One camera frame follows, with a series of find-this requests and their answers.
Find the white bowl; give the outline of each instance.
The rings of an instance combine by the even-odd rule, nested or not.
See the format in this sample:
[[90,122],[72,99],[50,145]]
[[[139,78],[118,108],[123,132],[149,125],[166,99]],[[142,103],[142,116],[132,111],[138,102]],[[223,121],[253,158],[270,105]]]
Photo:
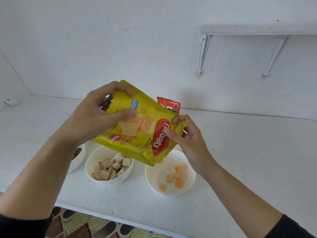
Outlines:
[[81,146],[79,146],[78,148],[82,148],[81,152],[77,155],[76,158],[74,158],[71,162],[70,162],[70,166],[68,168],[67,173],[73,172],[75,169],[77,169],[81,163],[84,161],[85,159],[85,155],[86,155],[86,145],[82,144]]
[[134,164],[134,159],[132,159],[132,162],[129,166],[129,168],[119,177],[116,177],[112,180],[95,180],[93,177],[91,177],[91,174],[93,173],[93,168],[98,165],[99,161],[104,161],[105,159],[114,156],[115,154],[117,154],[118,152],[110,149],[106,146],[100,146],[99,148],[95,149],[91,155],[88,157],[87,162],[86,162],[86,173],[87,175],[94,181],[98,182],[98,183],[103,183],[106,185],[117,185],[119,183],[121,183],[123,180],[125,180],[133,167]]
[[[184,181],[184,185],[182,188],[176,188],[173,182],[167,182],[166,176],[173,175],[173,167],[180,164],[187,165],[187,179]],[[146,165],[145,167],[145,176],[150,184],[150,186],[157,192],[170,195],[177,196],[187,192],[194,184],[196,179],[196,172],[188,163],[188,160],[183,152],[178,150],[172,150],[168,156],[166,156],[161,164],[156,164],[154,167]],[[166,184],[167,189],[164,192],[161,192],[159,189],[160,184]]]

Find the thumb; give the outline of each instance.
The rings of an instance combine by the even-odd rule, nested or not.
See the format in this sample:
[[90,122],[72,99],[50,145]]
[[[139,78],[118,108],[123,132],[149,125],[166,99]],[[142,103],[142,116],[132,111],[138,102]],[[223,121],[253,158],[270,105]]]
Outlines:
[[136,110],[133,108],[125,109],[120,112],[114,113],[114,114],[107,114],[107,123],[110,125],[116,124],[122,120],[131,118],[133,115],[136,114]]
[[180,146],[185,143],[185,139],[182,136],[169,128],[164,128],[163,133],[165,133],[171,140],[175,141]]

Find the forearm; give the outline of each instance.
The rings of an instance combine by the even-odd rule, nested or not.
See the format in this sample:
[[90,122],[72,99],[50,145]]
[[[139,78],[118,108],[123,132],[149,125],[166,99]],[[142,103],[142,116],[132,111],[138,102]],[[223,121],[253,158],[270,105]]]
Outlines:
[[265,237],[282,217],[216,162],[206,166],[204,178],[247,237]]
[[0,214],[25,220],[50,216],[78,144],[55,134],[0,197]]

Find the patterned floor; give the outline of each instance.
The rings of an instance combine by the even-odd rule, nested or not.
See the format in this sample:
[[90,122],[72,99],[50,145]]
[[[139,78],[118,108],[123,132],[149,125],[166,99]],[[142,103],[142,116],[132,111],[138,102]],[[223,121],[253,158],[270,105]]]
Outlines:
[[55,207],[47,238],[172,238],[156,232]]

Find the left hand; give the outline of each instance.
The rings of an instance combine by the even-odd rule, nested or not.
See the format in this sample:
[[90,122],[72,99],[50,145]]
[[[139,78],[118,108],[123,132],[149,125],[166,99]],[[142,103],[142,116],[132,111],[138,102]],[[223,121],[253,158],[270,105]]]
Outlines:
[[105,96],[116,90],[125,91],[130,96],[135,95],[129,85],[117,81],[89,92],[72,115],[69,116],[52,137],[81,145],[101,135],[119,121],[135,115],[136,110],[132,108],[114,114],[107,114],[101,110],[101,103],[105,99]]

